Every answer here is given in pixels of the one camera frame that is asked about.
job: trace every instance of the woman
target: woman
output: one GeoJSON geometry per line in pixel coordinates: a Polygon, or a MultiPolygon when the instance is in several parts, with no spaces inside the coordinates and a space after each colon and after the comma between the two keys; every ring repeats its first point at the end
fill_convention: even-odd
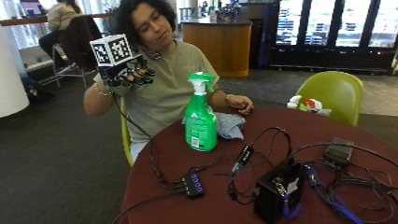
{"type": "MultiPolygon", "coordinates": [[[[57,0],[57,4],[48,11],[48,29],[51,33],[39,39],[39,45],[51,58],[52,46],[60,43],[60,37],[72,19],[81,15],[84,15],[84,12],[76,5],[75,0],[57,0]]],[[[76,65],[68,65],[57,51],[55,51],[52,60],[59,68],[57,74],[64,74],[75,69],[76,65]]]]}
{"type": "MultiPolygon", "coordinates": [[[[254,105],[246,96],[226,95],[218,89],[218,76],[202,52],[193,45],[173,39],[176,13],[165,0],[125,0],[119,8],[117,33],[125,34],[132,49],[148,60],[148,67],[156,71],[155,82],[145,85],[109,89],[101,77],[95,77],[95,85],[85,91],[85,112],[88,115],[105,113],[115,101],[112,92],[124,98],[125,111],[140,127],[155,136],[168,125],[184,116],[193,85],[188,76],[195,72],[216,75],[214,92],[208,93],[213,108],[230,106],[238,113],[249,115],[254,105]]],[[[140,74],[128,76],[132,81],[140,74]]],[[[136,160],[148,136],[129,125],[132,136],[132,158],[136,160]]]]}

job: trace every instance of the chair backrest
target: chair backrest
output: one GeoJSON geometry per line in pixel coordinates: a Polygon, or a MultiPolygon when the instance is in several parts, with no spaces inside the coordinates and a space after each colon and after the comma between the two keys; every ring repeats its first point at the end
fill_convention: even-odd
{"type": "Polygon", "coordinates": [[[330,118],[357,126],[362,104],[364,85],[358,77],[337,71],[314,74],[296,95],[314,99],[330,109],[330,118]]]}
{"type": "Polygon", "coordinates": [[[95,69],[97,61],[89,46],[89,41],[103,37],[92,15],[75,17],[67,27],[65,34],[60,37],[67,57],[80,68],[95,69]]]}
{"type": "MultiPolygon", "coordinates": [[[[121,100],[121,111],[125,114],[124,100],[121,100]]],[[[131,139],[131,136],[129,136],[127,119],[125,119],[124,115],[121,115],[121,123],[123,123],[124,154],[125,154],[125,158],[127,158],[128,164],[131,166],[133,166],[135,162],[132,160],[132,155],[131,155],[131,152],[129,152],[129,147],[131,147],[131,144],[132,144],[132,139],[131,139]]]]}

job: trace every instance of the black power adapter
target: black power adapter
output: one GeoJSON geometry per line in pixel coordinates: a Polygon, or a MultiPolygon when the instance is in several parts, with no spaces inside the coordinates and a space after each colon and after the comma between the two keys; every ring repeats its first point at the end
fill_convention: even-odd
{"type": "Polygon", "coordinates": [[[268,223],[280,220],[286,206],[290,212],[298,210],[305,174],[301,163],[284,161],[257,180],[254,212],[268,223]]]}
{"type": "Polygon", "coordinates": [[[336,165],[348,166],[350,164],[353,141],[334,137],[332,142],[340,145],[329,145],[324,157],[336,165]]]}

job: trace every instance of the green spray bottle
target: green spray bottle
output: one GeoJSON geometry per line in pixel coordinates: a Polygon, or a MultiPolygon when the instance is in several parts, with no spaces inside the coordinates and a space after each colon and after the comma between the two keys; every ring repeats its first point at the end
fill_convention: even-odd
{"type": "Polygon", "coordinates": [[[213,92],[214,76],[197,72],[188,81],[195,85],[195,95],[185,110],[185,141],[199,151],[212,151],[217,144],[217,119],[208,105],[206,91],[213,92]]]}

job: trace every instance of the glass door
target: glass door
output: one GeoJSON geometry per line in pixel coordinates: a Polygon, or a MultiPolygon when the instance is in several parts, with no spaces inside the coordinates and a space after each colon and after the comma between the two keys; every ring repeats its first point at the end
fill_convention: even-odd
{"type": "Polygon", "coordinates": [[[370,10],[370,0],[346,0],[341,26],[336,40],[337,47],[360,47],[360,41],[370,10]]]}
{"type": "Polygon", "coordinates": [[[302,0],[281,0],[276,33],[277,45],[296,45],[302,0]]]}
{"type": "Polygon", "coordinates": [[[393,48],[398,33],[398,1],[382,0],[377,12],[370,47],[393,48]]]}
{"type": "Polygon", "coordinates": [[[326,46],[334,0],[313,0],[305,45],[326,46]]]}

